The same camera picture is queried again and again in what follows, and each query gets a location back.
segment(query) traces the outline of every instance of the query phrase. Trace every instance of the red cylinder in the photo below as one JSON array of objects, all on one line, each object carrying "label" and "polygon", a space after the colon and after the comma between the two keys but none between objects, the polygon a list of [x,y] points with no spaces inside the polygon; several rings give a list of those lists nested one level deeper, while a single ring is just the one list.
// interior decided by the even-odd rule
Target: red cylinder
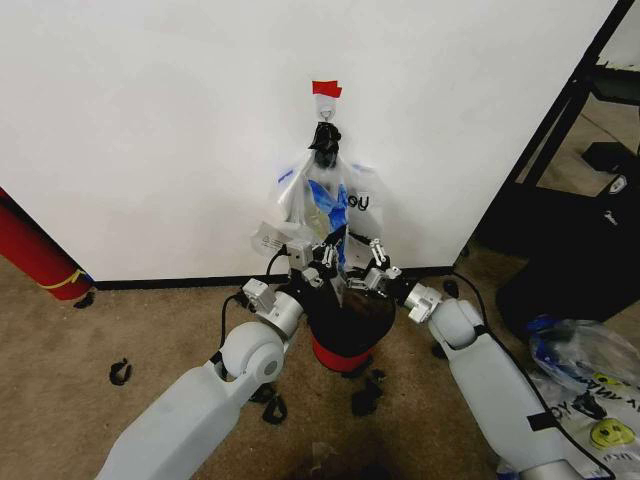
[{"label": "red cylinder", "polygon": [[355,357],[343,357],[342,355],[338,355],[337,353],[324,348],[313,335],[311,335],[311,342],[313,353],[318,361],[329,370],[341,373],[354,371],[367,361],[367,358],[369,358],[369,355],[371,355],[373,350],[373,347],[371,347],[366,352],[356,355]]},{"label": "red cylinder", "polygon": [[84,295],[90,278],[50,238],[18,213],[0,189],[0,254],[60,300]]}]

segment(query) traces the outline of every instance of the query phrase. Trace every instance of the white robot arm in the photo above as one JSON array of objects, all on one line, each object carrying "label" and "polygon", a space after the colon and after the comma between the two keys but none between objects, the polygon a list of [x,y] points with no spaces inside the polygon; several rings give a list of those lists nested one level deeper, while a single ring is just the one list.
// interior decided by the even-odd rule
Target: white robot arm
[{"label": "white robot arm", "polygon": [[[98,480],[188,479],[235,426],[241,407],[263,383],[280,373],[300,317],[304,288],[326,281],[319,269],[334,269],[332,245],[287,245],[292,283],[273,292],[258,280],[243,291],[256,309],[257,322],[233,329],[224,346],[203,366],[178,379],[118,438]],[[314,253],[323,249],[320,263]],[[523,480],[582,478],[563,457],[563,437],[524,374],[493,338],[467,301],[441,301],[434,289],[402,283],[381,245],[363,279],[348,286],[392,296],[416,323],[426,323],[442,346],[453,377],[493,450],[520,472]],[[340,301],[346,280],[331,284]],[[233,381],[223,380],[226,367]]]}]

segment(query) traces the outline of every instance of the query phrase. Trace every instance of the blue print on bag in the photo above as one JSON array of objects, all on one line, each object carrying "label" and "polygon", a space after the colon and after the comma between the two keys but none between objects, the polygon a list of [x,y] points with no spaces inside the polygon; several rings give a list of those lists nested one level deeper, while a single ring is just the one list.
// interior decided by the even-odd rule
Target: blue print on bag
[{"label": "blue print on bag", "polygon": [[[331,232],[335,232],[337,229],[347,224],[347,206],[349,205],[347,197],[347,189],[344,185],[340,184],[338,188],[338,198],[336,200],[331,197],[331,194],[327,192],[327,189],[320,185],[318,182],[309,180],[309,186],[313,193],[313,201],[322,213],[326,213],[329,217],[329,224],[331,226]],[[344,242],[338,247],[338,256],[340,265],[344,265]]]}]

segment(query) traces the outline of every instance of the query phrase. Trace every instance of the black baseboard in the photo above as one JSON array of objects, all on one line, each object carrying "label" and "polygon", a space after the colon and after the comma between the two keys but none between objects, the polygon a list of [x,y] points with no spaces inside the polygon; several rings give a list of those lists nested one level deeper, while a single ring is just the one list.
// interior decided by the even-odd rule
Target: black baseboard
[{"label": "black baseboard", "polygon": [[[421,267],[402,269],[409,277],[441,277],[453,272],[453,267]],[[228,287],[244,285],[250,278],[265,283],[285,283],[287,275],[241,275],[233,277],[163,278],[158,280],[107,280],[95,282],[98,290],[150,290],[156,288]]]}]

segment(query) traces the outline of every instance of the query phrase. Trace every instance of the red pole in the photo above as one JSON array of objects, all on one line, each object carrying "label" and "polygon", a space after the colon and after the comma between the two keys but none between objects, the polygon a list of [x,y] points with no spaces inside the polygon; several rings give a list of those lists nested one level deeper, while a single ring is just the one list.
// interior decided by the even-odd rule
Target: red pole
[{"label": "red pole", "polygon": [[91,279],[0,188],[0,254],[59,300],[84,295]]}]

